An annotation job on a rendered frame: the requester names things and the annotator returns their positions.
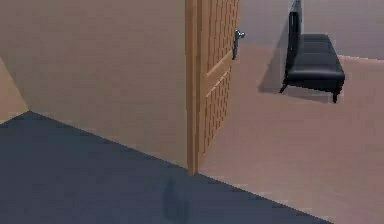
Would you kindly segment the brown wooden room door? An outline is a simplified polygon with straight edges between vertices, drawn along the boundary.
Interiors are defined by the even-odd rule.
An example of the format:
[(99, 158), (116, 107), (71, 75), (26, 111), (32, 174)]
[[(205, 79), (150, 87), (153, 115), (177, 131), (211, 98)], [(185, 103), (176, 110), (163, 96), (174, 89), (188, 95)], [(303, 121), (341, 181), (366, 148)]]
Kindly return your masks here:
[(241, 0), (185, 0), (187, 167), (198, 172), (227, 116)]

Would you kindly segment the black flat television set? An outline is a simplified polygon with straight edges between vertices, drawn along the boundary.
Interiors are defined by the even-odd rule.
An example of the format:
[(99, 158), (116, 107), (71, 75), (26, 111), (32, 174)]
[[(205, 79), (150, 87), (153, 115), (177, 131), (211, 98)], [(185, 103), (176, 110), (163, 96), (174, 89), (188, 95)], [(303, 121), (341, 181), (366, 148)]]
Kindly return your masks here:
[(302, 23), (301, 0), (294, 0), (289, 12), (288, 48), (286, 57), (286, 69), (289, 70), (294, 63), (301, 37)]

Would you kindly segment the black television stand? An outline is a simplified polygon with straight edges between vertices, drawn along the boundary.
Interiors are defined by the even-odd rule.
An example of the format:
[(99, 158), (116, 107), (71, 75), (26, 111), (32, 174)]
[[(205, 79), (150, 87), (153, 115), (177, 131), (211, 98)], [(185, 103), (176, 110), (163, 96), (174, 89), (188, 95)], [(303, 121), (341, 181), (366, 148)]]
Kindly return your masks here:
[(290, 43), (279, 92), (287, 86), (324, 91), (337, 103), (345, 77), (330, 38), (326, 34), (302, 34)]

